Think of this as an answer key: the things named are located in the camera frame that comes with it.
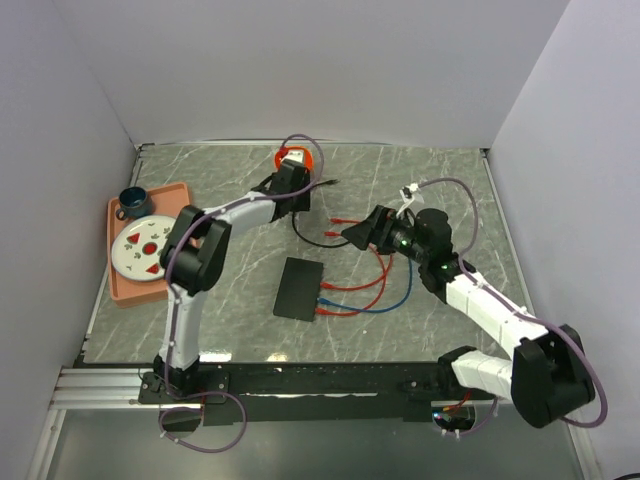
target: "white cable clip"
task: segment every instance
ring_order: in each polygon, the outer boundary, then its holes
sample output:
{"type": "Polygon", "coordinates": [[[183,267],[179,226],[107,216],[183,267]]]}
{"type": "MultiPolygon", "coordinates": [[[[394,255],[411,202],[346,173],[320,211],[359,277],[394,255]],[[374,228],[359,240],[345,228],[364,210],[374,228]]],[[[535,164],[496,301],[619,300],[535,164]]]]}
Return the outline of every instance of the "white cable clip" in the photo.
{"type": "Polygon", "coordinates": [[[404,203],[398,209],[396,216],[399,217],[400,214],[409,208],[414,202],[424,204],[424,198],[422,198],[422,195],[418,193],[419,191],[420,187],[417,183],[412,183],[411,185],[407,185],[400,189],[400,197],[404,203]]]}
{"type": "Polygon", "coordinates": [[[484,279],[484,277],[476,278],[476,290],[481,290],[487,286],[489,286],[489,283],[484,279]]]}
{"type": "Polygon", "coordinates": [[[518,318],[518,314],[527,315],[527,307],[525,307],[524,305],[522,307],[516,307],[513,309],[513,312],[511,312],[511,315],[516,318],[518,318]]]}

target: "gray marble surface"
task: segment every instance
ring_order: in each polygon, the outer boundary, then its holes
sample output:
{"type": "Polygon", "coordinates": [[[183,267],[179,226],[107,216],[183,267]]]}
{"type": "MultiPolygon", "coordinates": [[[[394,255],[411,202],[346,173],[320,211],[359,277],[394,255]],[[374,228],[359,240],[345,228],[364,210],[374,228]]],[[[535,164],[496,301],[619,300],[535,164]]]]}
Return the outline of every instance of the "gray marble surface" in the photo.
{"type": "MultiPolygon", "coordinates": [[[[299,227],[319,242],[332,227],[329,217],[364,218],[376,204],[399,207],[403,185],[441,176],[467,182],[480,209],[478,241],[468,255],[494,286],[519,304],[524,294],[495,198],[478,150],[443,150],[374,145],[327,145],[324,179],[340,183],[317,189],[312,208],[299,227]]],[[[273,171],[274,146],[173,145],[145,147],[138,185],[151,188],[185,181],[200,207],[216,206],[246,193],[273,171]]],[[[456,185],[436,185],[424,192],[426,203],[445,210],[454,244],[469,241],[472,210],[456,185]]],[[[352,246],[319,249],[300,241],[288,219],[252,230],[229,246],[224,273],[206,301],[200,328],[203,353],[234,361],[424,361],[461,345],[485,353],[501,349],[461,313],[440,303],[420,283],[399,309],[354,317],[316,316],[313,323],[275,317],[271,311],[287,256],[323,262],[324,280],[341,285],[366,283],[380,275],[370,252],[352,246]]],[[[407,261],[396,256],[379,307],[400,300],[408,284],[407,261]]],[[[377,288],[342,293],[323,291],[334,301],[366,305],[377,288]]],[[[118,308],[101,293],[87,343],[87,362],[151,361],[160,347],[166,302],[118,308]]]]}

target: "white backdrop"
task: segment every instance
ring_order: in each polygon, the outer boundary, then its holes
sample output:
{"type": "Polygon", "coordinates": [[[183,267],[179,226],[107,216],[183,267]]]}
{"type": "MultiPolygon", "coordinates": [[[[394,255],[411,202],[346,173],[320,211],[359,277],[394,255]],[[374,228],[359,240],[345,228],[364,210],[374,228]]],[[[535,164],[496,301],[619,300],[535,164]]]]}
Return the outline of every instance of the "white backdrop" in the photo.
{"type": "Polygon", "coordinates": [[[106,263],[133,145],[53,4],[0,2],[0,478],[25,477],[106,263]]]}
{"type": "Polygon", "coordinates": [[[573,0],[491,149],[536,311],[578,329],[609,394],[605,479],[640,471],[638,59],[640,2],[573,0]]]}
{"type": "Polygon", "coordinates": [[[568,0],[54,0],[134,142],[488,147],[568,0]]]}

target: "orange object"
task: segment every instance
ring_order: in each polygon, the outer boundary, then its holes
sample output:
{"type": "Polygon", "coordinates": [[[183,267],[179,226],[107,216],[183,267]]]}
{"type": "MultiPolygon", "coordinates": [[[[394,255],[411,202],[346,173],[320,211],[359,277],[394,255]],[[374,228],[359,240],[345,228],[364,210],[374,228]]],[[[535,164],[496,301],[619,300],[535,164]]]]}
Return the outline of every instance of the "orange object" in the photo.
{"type": "MultiPolygon", "coordinates": [[[[191,203],[189,188],[184,182],[163,185],[147,190],[155,206],[154,214],[177,217],[182,207],[191,203]]],[[[111,265],[111,245],[131,220],[118,220],[116,210],[120,206],[118,198],[109,200],[107,206],[107,261],[109,271],[109,292],[119,307],[134,307],[143,303],[156,302],[167,298],[167,282],[164,278],[152,282],[128,280],[116,272],[111,265]]]]}
{"type": "Polygon", "coordinates": [[[296,145],[293,147],[282,147],[280,150],[276,152],[276,156],[273,157],[273,163],[276,164],[276,168],[280,168],[280,164],[282,163],[282,159],[286,157],[287,153],[290,150],[302,150],[304,152],[304,166],[307,167],[309,171],[313,170],[313,156],[308,148],[296,145]]]}

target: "white plate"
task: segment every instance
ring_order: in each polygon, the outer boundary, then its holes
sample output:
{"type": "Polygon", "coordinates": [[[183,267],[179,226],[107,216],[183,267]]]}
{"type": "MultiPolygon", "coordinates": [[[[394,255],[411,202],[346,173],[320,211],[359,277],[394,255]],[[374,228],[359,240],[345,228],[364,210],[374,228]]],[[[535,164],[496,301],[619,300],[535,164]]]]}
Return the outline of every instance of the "white plate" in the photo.
{"type": "Polygon", "coordinates": [[[149,215],[124,227],[111,245],[113,268],[125,278],[151,282],[164,276],[160,252],[176,219],[149,215]]]}

